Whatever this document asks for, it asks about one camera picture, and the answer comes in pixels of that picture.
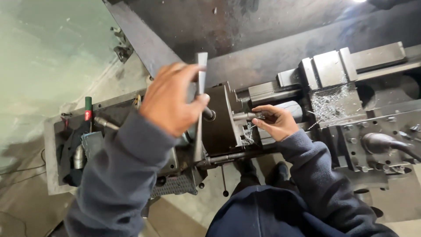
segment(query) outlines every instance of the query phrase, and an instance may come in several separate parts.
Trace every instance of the shoe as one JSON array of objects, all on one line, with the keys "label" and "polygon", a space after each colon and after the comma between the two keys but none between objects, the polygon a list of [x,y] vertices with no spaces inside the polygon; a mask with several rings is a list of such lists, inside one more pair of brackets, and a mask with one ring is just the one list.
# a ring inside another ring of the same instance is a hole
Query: shoe
[{"label": "shoe", "polygon": [[234,162],[234,167],[240,172],[241,175],[252,174],[257,176],[256,168],[254,167],[251,159],[236,161]]},{"label": "shoe", "polygon": [[280,161],[276,164],[272,171],[266,178],[266,184],[270,186],[276,186],[277,183],[288,180],[288,166],[285,162]]}]

